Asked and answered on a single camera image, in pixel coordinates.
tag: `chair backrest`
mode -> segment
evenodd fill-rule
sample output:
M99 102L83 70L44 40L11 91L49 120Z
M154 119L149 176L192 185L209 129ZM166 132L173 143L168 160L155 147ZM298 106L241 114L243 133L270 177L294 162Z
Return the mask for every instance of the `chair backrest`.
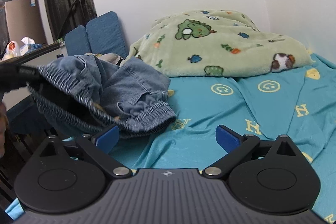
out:
M64 41L68 55L81 55L92 52L86 29L82 25L68 32Z
M108 12L86 24L86 32L93 53L116 53L127 56L126 45L115 12Z

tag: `refrigerator sticker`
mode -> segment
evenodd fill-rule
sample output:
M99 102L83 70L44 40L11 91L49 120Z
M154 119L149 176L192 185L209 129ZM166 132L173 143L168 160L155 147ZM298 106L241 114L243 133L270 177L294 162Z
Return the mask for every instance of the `refrigerator sticker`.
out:
M35 0L30 0L30 6L31 7L35 7L36 6Z

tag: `silver screw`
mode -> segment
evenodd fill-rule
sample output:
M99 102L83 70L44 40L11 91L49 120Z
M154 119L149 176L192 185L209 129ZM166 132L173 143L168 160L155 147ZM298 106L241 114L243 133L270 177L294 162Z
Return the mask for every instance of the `silver screw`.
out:
M218 167L208 167L204 170L204 172L209 175L209 176L216 176L216 175L219 175L222 170L219 169Z
M126 167L117 167L113 169L113 173L117 176L124 176L129 173L129 169Z

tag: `brown refrigerator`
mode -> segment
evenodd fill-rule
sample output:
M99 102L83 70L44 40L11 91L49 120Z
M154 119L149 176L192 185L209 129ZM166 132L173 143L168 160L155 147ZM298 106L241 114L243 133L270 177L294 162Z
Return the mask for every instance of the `brown refrigerator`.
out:
M30 37L36 44L47 45L37 0L11 0L5 3L6 23L10 41L23 45Z

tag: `blue jeans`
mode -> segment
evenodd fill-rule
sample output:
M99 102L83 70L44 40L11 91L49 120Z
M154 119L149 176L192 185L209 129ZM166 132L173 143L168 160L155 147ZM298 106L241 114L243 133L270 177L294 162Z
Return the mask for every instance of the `blue jeans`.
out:
M53 86L86 106L98 122L80 120L28 85L40 112L66 135L94 134L116 124L121 138L131 138L162 132L176 119L167 103L170 79L137 58L119 67L92 55L68 56L38 70Z

